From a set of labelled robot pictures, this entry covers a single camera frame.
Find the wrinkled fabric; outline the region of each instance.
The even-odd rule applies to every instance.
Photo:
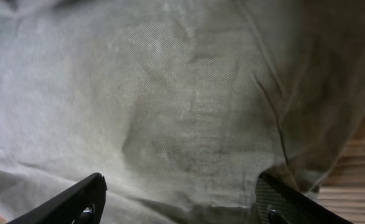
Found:
[[[102,223],[259,223],[365,113],[363,0],[0,1],[0,214],[93,172]]]

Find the wooden floor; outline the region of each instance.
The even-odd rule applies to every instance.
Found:
[[[324,182],[318,203],[353,223],[365,223],[365,119]]]

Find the woven texture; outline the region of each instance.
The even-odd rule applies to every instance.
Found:
[[[365,113],[365,1],[0,1],[0,214],[93,172],[103,223],[257,223]]]
[[[270,224],[268,214],[270,209],[276,210],[288,223],[308,223],[301,211],[287,201],[271,185],[259,178],[256,188],[257,209],[263,224]]]

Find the gray fabric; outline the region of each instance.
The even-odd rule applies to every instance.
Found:
[[[257,223],[364,112],[364,0],[0,1],[8,220],[101,172],[103,223]]]

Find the cloth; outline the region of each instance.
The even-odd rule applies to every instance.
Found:
[[[258,223],[365,113],[365,0],[0,1],[0,214],[93,172],[102,223]]]

